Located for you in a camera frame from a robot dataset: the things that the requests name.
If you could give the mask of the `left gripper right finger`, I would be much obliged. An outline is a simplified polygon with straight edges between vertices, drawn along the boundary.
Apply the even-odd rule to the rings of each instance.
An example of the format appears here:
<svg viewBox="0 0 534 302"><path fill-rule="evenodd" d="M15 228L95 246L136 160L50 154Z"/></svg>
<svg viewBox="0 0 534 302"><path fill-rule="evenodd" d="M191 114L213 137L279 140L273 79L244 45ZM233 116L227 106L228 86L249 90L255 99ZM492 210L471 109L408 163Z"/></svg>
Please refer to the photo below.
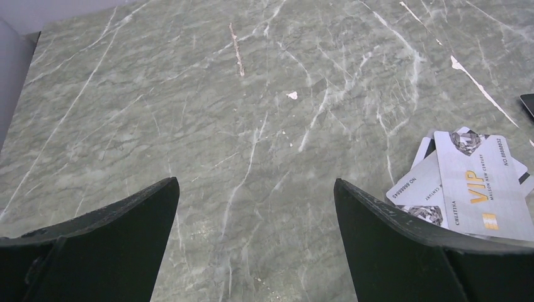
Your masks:
<svg viewBox="0 0 534 302"><path fill-rule="evenodd" d="M359 301L532 301L533 249L462 235L337 179L334 201Z"/></svg>

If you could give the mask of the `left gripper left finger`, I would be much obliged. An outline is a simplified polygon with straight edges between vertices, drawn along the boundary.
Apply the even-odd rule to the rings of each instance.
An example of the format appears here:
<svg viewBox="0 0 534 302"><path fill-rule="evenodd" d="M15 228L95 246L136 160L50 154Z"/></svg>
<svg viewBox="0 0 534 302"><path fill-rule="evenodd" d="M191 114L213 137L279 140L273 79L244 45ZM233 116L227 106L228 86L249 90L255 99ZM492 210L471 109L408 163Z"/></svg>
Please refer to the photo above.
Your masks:
<svg viewBox="0 0 534 302"><path fill-rule="evenodd" d="M1 239L2 301L149 301L179 202L165 178L71 220Z"/></svg>

